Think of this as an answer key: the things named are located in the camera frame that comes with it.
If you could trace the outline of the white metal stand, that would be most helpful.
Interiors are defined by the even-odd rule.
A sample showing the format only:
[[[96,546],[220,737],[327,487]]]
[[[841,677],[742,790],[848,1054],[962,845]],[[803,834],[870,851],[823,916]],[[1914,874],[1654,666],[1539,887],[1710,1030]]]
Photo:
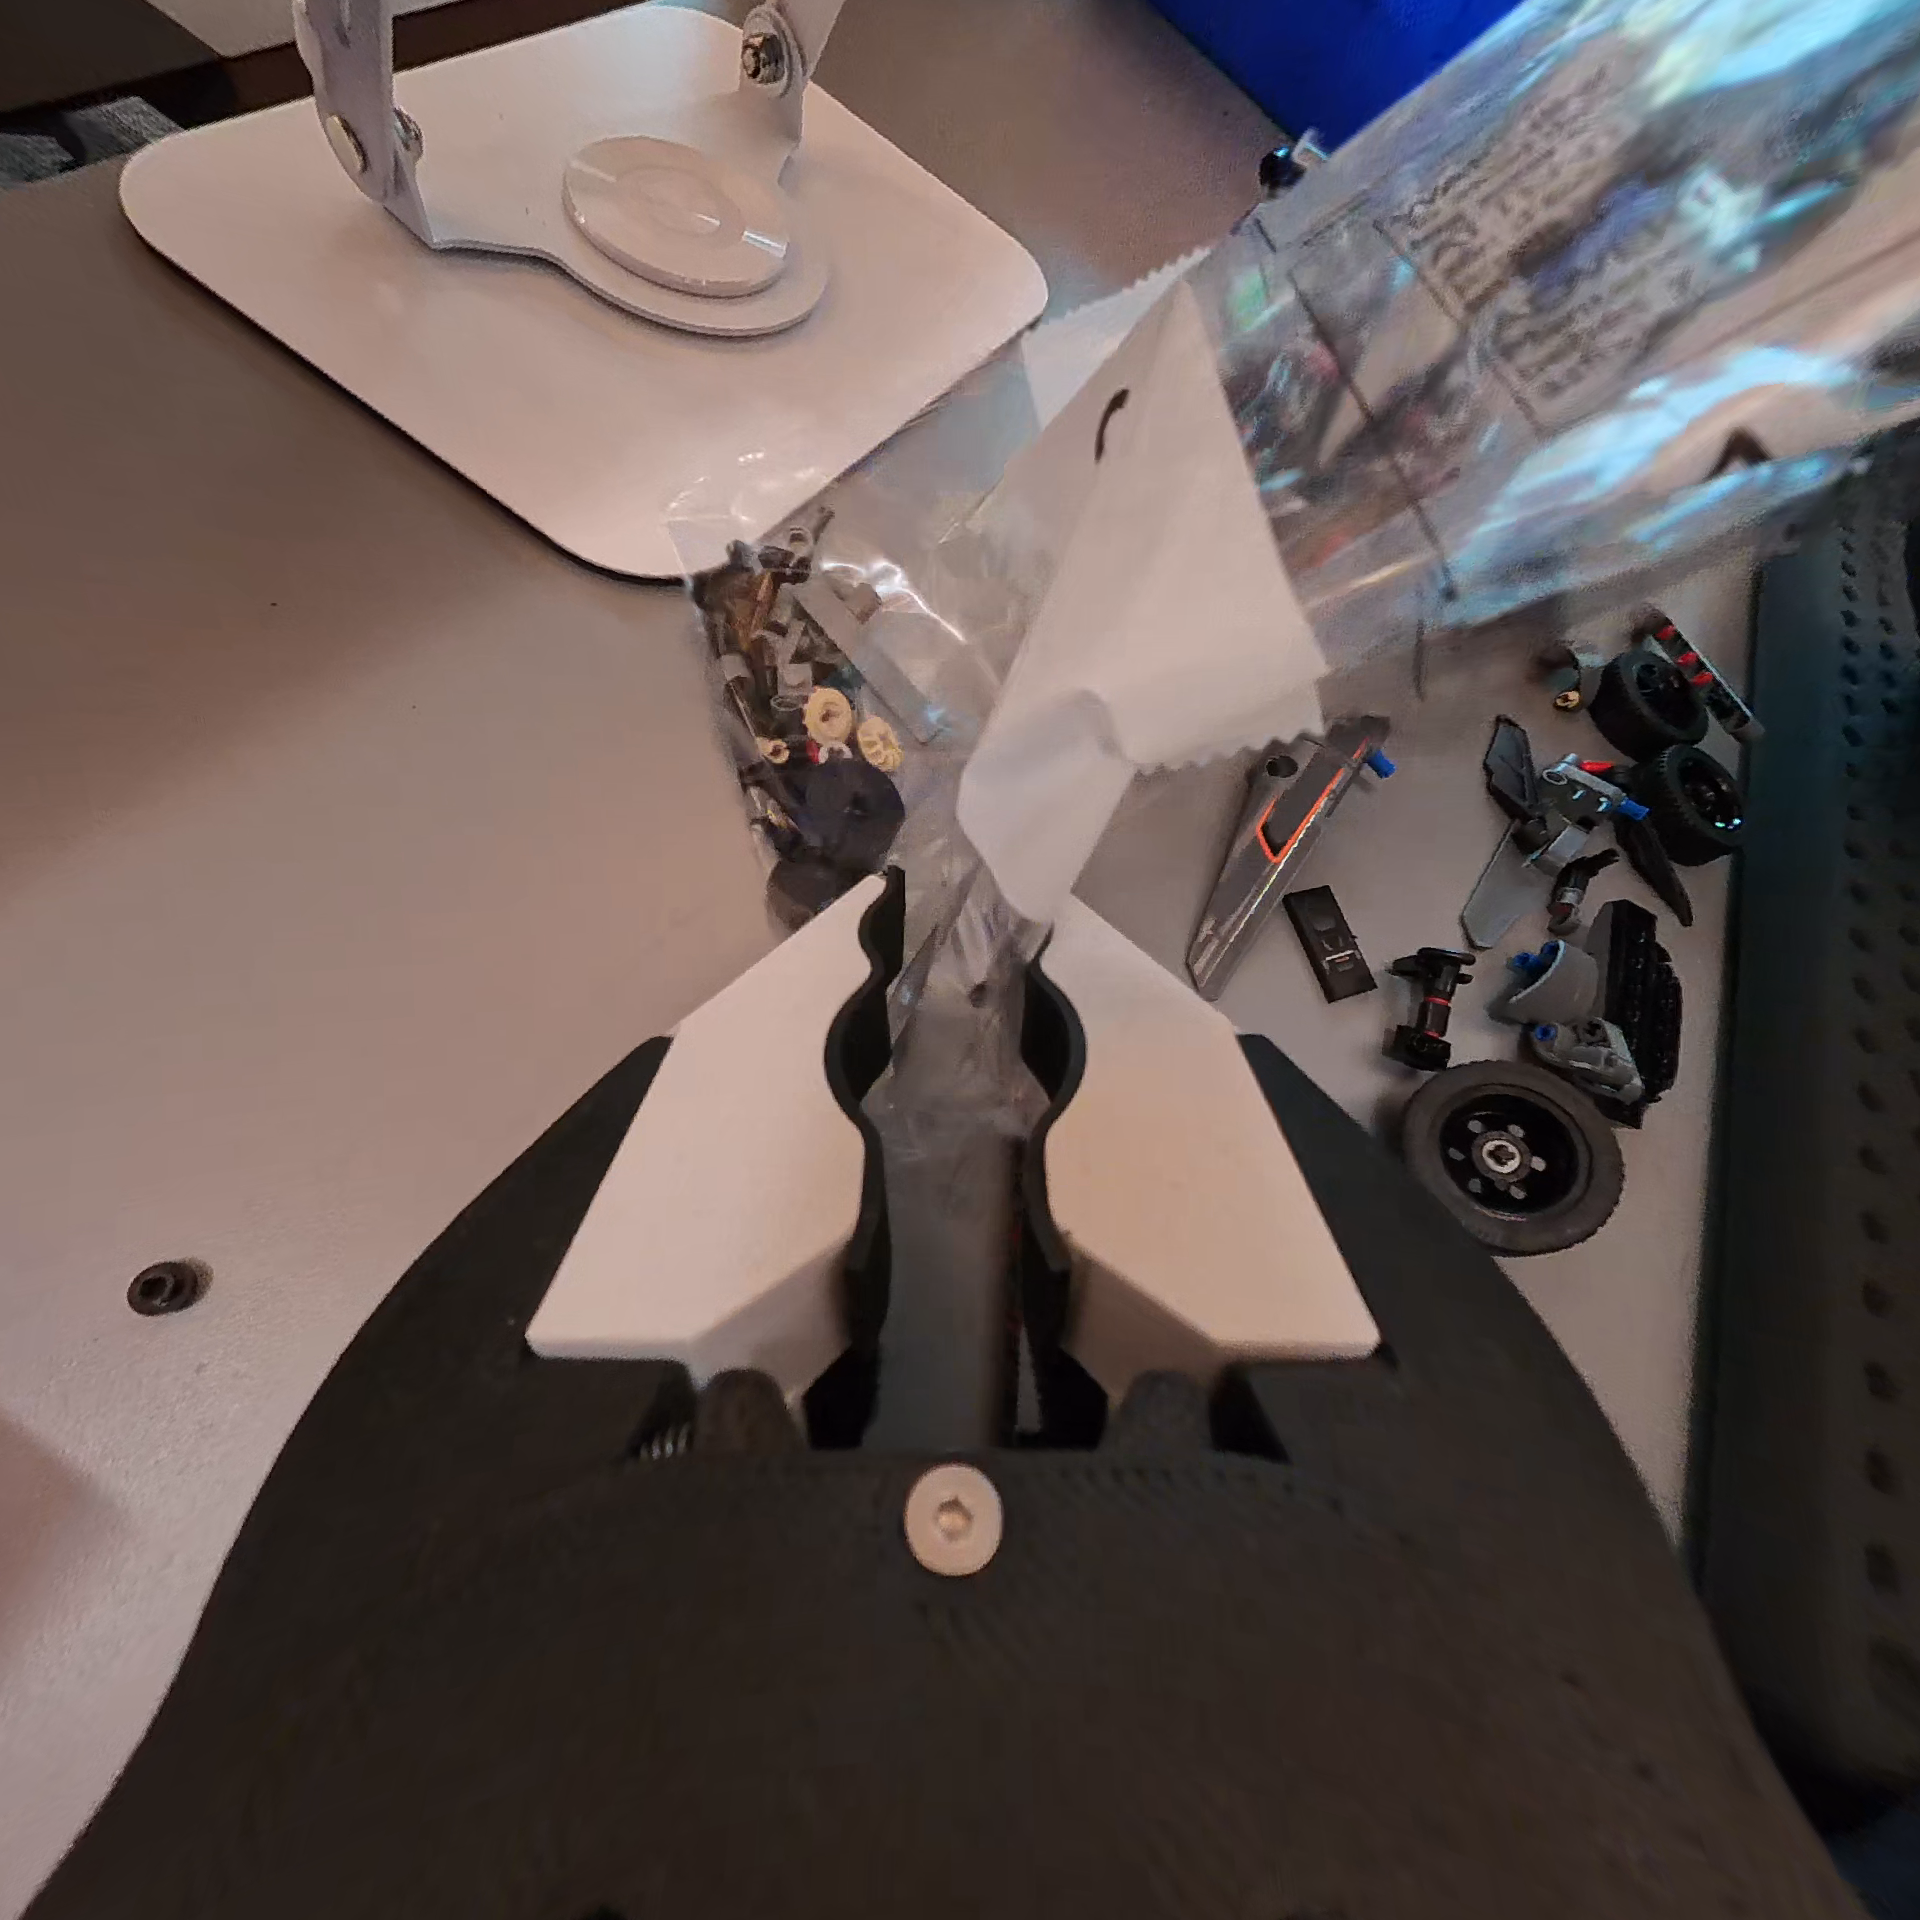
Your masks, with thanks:
[[[564,553],[718,565],[1033,325],[1037,261],[815,79],[841,5],[639,5],[396,79],[294,5],[308,109],[132,159],[132,228]]]

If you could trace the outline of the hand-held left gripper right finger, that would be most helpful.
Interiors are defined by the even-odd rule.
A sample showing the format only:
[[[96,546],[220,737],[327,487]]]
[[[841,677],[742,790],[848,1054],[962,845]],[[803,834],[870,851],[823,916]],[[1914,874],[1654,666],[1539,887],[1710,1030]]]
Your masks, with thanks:
[[[1042,1110],[1022,1152],[1022,1314],[1042,1405],[1140,1378],[1358,1362],[1378,1323],[1235,1025],[1086,905],[1022,983]]]

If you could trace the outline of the plastic bag with lego pieces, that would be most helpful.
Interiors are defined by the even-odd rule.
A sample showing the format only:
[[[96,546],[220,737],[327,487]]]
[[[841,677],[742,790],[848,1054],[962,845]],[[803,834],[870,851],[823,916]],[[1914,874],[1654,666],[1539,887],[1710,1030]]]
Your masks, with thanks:
[[[1522,5],[1173,282],[958,556],[1013,656],[933,942],[1047,941],[1132,783],[1635,593],[1897,418],[1917,5]]]

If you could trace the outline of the small dark lego tile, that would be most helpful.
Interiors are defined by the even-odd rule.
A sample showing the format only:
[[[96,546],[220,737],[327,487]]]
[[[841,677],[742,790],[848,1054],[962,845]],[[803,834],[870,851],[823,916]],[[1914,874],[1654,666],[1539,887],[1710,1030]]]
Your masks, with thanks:
[[[1355,928],[1329,884],[1287,893],[1282,909],[1324,1002],[1340,1004],[1378,991]]]

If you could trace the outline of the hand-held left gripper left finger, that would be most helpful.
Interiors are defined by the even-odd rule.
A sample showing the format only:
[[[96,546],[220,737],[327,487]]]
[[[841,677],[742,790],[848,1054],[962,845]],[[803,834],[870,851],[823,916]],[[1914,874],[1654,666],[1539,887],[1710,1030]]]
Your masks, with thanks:
[[[759,1372],[796,1407],[853,1353],[903,922],[905,877],[866,877],[666,1039],[526,1327],[537,1357]]]

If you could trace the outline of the black lego wheel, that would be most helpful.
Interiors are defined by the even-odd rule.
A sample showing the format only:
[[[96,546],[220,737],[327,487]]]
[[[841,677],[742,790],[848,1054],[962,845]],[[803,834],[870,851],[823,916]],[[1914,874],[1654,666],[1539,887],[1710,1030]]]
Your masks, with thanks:
[[[1614,754],[1635,765],[1701,746],[1713,725],[1689,677],[1645,641],[1600,668],[1588,714]]]
[[[1740,781],[1705,746],[1682,743],[1641,762],[1627,792],[1681,869],[1705,869],[1743,851],[1747,799]]]
[[[1558,1255],[1619,1213],[1617,1131],[1580,1090],[1524,1062],[1432,1074],[1398,1116],[1407,1171],[1485,1249]]]

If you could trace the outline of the blue plastic bin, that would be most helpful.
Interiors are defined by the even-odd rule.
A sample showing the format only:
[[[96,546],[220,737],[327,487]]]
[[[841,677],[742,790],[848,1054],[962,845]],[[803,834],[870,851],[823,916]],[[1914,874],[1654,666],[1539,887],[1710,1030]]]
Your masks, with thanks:
[[[1440,73],[1515,3],[1155,3],[1289,133],[1343,144]]]

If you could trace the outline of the black lego fender assembly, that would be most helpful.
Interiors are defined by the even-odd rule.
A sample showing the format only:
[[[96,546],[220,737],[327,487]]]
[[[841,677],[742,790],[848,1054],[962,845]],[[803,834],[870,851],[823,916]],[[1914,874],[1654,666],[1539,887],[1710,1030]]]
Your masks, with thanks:
[[[1654,915],[1608,901],[1594,924],[1508,962],[1494,1020],[1520,1030],[1524,1054],[1585,1093],[1611,1124],[1639,1131],[1679,1073],[1682,983]]]

